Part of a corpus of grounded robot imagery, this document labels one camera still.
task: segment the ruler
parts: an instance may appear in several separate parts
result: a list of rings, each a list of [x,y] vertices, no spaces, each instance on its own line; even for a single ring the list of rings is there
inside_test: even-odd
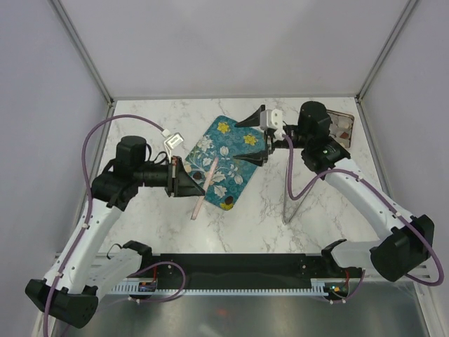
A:
[[[157,289],[152,279],[126,279],[117,284],[108,295],[164,295],[177,289]],[[327,296],[324,282],[312,280],[309,289],[186,289],[182,295],[194,296]]]

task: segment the marble surface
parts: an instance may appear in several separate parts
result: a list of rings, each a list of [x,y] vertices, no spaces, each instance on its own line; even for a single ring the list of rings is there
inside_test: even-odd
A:
[[[136,114],[155,121],[185,138],[175,155],[185,158],[213,120],[223,114],[245,119],[261,104],[284,111],[284,121],[297,122],[302,103],[318,100],[328,109],[354,115],[354,132],[349,151],[352,158],[379,185],[373,158],[353,98],[239,98],[207,100],[118,101],[115,115]],[[121,137],[137,135],[147,139],[153,153],[163,150],[159,131],[142,121],[113,121],[102,156],[101,167],[115,156]],[[335,240],[377,239],[361,214],[333,187],[319,181],[304,200],[291,223],[281,220],[287,150],[276,150],[258,168],[231,211],[203,203],[198,218],[190,220],[196,197],[168,198],[161,188],[141,188],[126,212],[107,235],[100,252],[113,243],[137,240],[155,253],[319,253]],[[295,152],[293,189],[297,194],[314,174]],[[294,203],[288,203],[289,211]]]

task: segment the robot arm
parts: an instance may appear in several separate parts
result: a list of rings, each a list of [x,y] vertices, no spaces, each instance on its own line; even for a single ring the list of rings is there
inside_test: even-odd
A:
[[[144,138],[123,137],[116,147],[116,158],[94,179],[91,219],[86,221],[86,204],[84,214],[59,259],[43,279],[31,279],[25,289],[40,311],[44,311],[53,280],[60,276],[50,315],[81,328],[90,321],[98,303],[113,286],[147,265],[152,257],[151,248],[130,241],[113,259],[91,272],[91,265],[107,233],[138,193],[139,187],[164,187],[169,197],[204,195],[203,189],[185,172],[181,158],[171,157],[164,163],[145,161],[147,149],[151,154]],[[78,239],[82,230],[82,239]],[[60,264],[68,255],[68,263],[63,274],[59,275]]]
[[[262,166],[276,148],[290,147],[284,136],[287,135],[294,148],[303,149],[301,156],[306,167],[342,193],[368,220],[379,237],[373,242],[348,242],[342,239],[330,244],[322,251],[329,266],[375,268],[385,279],[394,282],[429,258],[428,250],[404,225],[401,217],[430,245],[434,224],[426,215],[414,217],[373,187],[351,159],[350,153],[329,136],[331,122],[326,107],[318,102],[310,101],[301,106],[297,125],[283,125],[282,111],[266,110],[262,105],[250,117],[237,123],[236,127],[260,126],[264,131],[265,149],[234,158]]]

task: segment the teal fabric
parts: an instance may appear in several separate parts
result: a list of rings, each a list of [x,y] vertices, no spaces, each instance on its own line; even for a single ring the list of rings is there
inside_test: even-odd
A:
[[[236,128],[235,123],[233,119],[219,116],[185,159],[187,172],[203,186],[210,165],[214,158],[219,158],[206,200],[226,211],[235,205],[257,168],[232,156],[264,149],[261,132],[254,128]]]

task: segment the pink strip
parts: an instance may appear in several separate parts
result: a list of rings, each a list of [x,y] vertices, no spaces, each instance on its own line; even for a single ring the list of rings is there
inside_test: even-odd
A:
[[[208,177],[206,178],[206,181],[204,182],[204,185],[203,185],[203,190],[204,190],[204,194],[205,195],[206,195],[206,192],[208,191],[208,188],[209,188],[209,185],[210,185],[210,181],[212,180],[213,173],[215,172],[215,169],[217,168],[217,165],[218,165],[218,158],[215,158],[213,160],[212,165],[210,165],[210,170],[209,170],[209,173],[208,173]],[[199,209],[201,208],[201,205],[203,204],[204,198],[205,197],[199,197],[198,198],[198,202],[196,203],[194,212],[193,212],[192,217],[191,217],[192,220],[196,220],[196,217],[198,216]]]

